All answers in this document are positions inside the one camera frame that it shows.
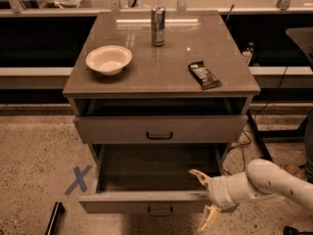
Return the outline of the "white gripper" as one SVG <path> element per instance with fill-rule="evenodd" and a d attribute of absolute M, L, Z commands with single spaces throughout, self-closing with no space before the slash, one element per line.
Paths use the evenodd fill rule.
<path fill-rule="evenodd" d="M 232 176 L 216 176 L 210 178 L 205 173 L 190 169 L 189 172 L 194 175 L 202 186 L 207 186 L 207 197 L 213 205 L 205 205 L 203 208 L 200 231 L 209 229 L 219 218 L 221 210 L 233 209 L 237 203 L 231 195 Z"/>

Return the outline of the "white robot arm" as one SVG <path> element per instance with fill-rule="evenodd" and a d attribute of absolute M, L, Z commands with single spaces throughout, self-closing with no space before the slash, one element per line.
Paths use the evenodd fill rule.
<path fill-rule="evenodd" d="M 243 172 L 228 176 L 209 177 L 197 169 L 189 172 L 204 186 L 211 201 L 210 206 L 204 206 L 200 231 L 210 228 L 223 211 L 241 202 L 287 198 L 313 212 L 313 184 L 267 160 L 253 160 Z"/>

